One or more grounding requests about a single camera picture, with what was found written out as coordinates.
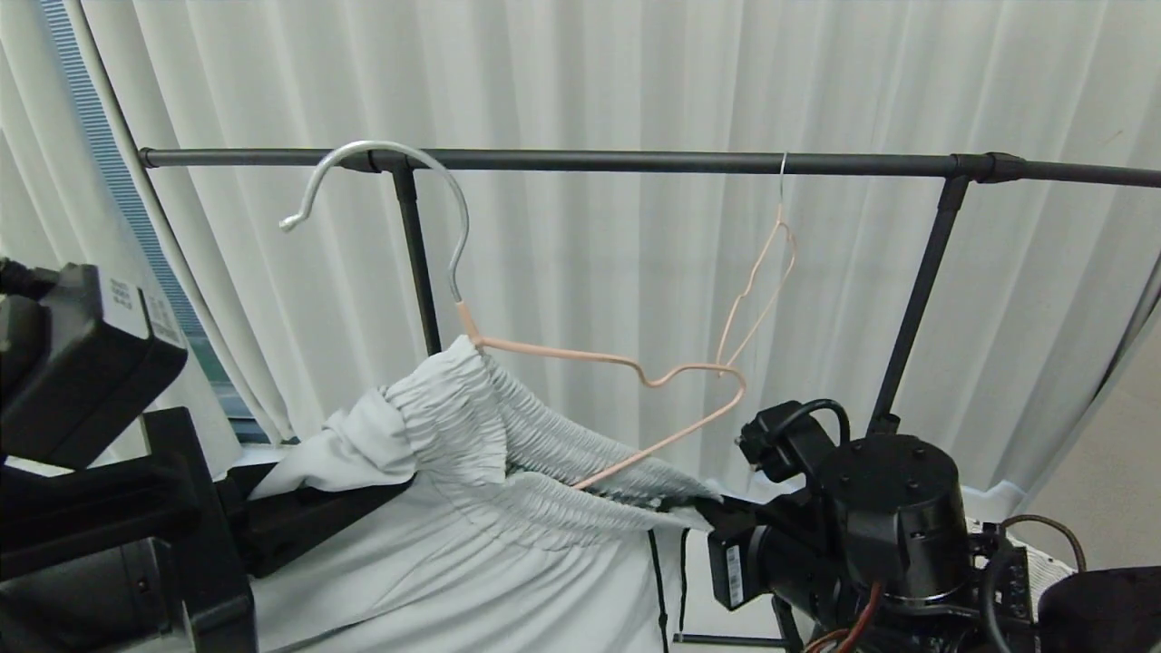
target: beige wall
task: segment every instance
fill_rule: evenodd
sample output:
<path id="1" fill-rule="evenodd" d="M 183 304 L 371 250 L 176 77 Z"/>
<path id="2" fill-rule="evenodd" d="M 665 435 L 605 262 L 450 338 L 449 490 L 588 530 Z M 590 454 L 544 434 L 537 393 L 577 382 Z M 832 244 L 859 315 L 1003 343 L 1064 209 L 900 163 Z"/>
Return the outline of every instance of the beige wall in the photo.
<path id="1" fill-rule="evenodd" d="M 1090 568 L 1161 565 L 1161 310 L 1101 392 L 1059 465 L 1022 511 L 1073 529 Z M 1021 525 L 1014 532 L 1072 561 L 1067 543 L 1046 526 Z"/>

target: curtain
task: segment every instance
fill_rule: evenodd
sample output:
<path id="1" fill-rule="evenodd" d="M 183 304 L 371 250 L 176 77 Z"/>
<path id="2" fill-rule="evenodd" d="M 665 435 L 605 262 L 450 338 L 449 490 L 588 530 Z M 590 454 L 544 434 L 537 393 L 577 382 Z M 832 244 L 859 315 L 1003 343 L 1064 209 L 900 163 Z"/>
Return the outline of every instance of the curtain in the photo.
<path id="1" fill-rule="evenodd" d="M 151 148 L 794 152 L 1009 151 L 1161 166 L 1161 5 L 1146 2 L 73 1 L 91 72 Z M 124 150 L 131 160 L 131 151 Z M 390 180 L 305 168 L 160 168 L 156 224 L 232 380 L 275 439 L 308 437 L 424 356 Z M 460 284 L 496 337 L 639 358 L 713 357 L 773 223 L 773 177 L 462 172 Z M 740 365 L 730 416 L 663 453 L 744 488 L 731 444 L 760 408 L 829 396 L 865 429 L 939 180 L 794 177 L 798 263 Z M 419 173 L 441 270 L 457 236 Z M 1031 487 L 1091 400 L 1159 252 L 1153 189 L 973 186 L 895 404 L 962 481 Z M 787 263 L 776 246 L 740 324 Z M 692 423 L 728 380 L 640 387 L 608 366 L 499 354 L 547 403 L 635 446 Z"/>
<path id="2" fill-rule="evenodd" d="M 39 7 L 0 5 L 0 252 L 53 270 L 91 263 L 164 297 L 93 158 Z M 190 410 L 210 472 L 218 474 L 240 449 L 193 354 L 189 360 L 154 408 Z M 99 461 L 145 452 L 134 425 Z"/>

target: white label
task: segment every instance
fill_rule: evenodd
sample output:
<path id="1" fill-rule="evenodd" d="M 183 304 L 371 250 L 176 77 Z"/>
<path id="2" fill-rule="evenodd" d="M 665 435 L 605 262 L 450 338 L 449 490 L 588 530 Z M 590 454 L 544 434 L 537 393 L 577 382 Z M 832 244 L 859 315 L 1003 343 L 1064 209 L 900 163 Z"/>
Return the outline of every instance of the white label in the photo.
<path id="1" fill-rule="evenodd" d="M 178 328 L 178 317 L 170 310 L 170 304 L 161 297 L 145 293 L 145 308 L 157 339 L 186 349 L 185 335 Z"/>
<path id="2" fill-rule="evenodd" d="M 736 545 L 726 550 L 726 577 L 729 582 L 729 607 L 737 608 L 745 594 L 742 591 L 742 552 Z"/>
<path id="3" fill-rule="evenodd" d="M 101 309 L 104 322 L 143 340 L 149 339 L 145 309 L 137 299 L 137 286 L 101 274 Z"/>

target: brown wire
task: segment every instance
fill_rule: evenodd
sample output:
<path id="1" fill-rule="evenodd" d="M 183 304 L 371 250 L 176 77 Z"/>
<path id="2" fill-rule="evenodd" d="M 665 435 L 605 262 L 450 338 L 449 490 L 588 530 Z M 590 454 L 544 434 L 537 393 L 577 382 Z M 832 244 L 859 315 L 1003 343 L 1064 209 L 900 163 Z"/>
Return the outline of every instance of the brown wire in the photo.
<path id="1" fill-rule="evenodd" d="M 829 632 L 819 639 L 812 641 L 802 650 L 802 653 L 820 653 L 822 647 L 836 639 L 842 638 L 842 644 L 835 648 L 835 653 L 851 653 L 854 651 L 854 645 L 858 644 L 860 637 L 863 637 L 863 631 L 871 625 L 871 619 L 874 618 L 875 611 L 879 609 L 879 601 L 882 598 L 882 586 L 879 583 L 872 583 L 871 586 L 871 598 L 867 601 L 866 607 L 859 612 L 859 618 L 854 622 L 854 625 L 850 630 L 839 629 Z"/>
<path id="2" fill-rule="evenodd" d="M 1045 517 L 1044 515 L 1015 515 L 1001 522 L 1000 525 L 1008 529 L 1009 526 L 1021 524 L 1023 522 L 1036 522 L 1038 524 L 1052 526 L 1053 529 L 1060 531 L 1060 533 L 1068 539 L 1068 545 L 1073 547 L 1073 555 L 1076 557 L 1076 571 L 1088 571 L 1088 561 L 1084 559 L 1084 548 L 1081 546 L 1080 538 L 1076 537 L 1076 533 L 1074 533 L 1072 529 L 1055 519 Z"/>

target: black drawstring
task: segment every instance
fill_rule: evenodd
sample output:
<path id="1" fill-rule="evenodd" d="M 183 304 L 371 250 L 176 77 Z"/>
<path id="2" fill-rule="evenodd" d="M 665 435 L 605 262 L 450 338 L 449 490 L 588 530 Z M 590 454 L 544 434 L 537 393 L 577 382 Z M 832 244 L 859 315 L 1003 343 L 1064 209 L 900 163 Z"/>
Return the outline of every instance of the black drawstring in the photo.
<path id="1" fill-rule="evenodd" d="M 690 529 L 682 531 L 682 611 L 677 615 L 677 637 L 680 641 L 682 633 L 685 632 L 685 597 L 690 590 L 690 576 L 685 569 L 685 539 L 690 537 Z"/>
<path id="2" fill-rule="evenodd" d="M 665 583 L 662 580 L 662 574 L 661 574 L 661 557 L 657 555 L 657 536 L 656 533 L 654 533 L 652 530 L 649 531 L 649 550 L 652 552 L 654 555 L 654 575 L 657 577 L 657 608 L 659 609 L 661 612 L 661 616 L 657 617 L 657 625 L 661 626 L 661 646 L 664 653 L 669 653 L 669 632 L 668 629 L 665 627 L 666 624 L 669 623 L 669 615 L 665 613 Z"/>

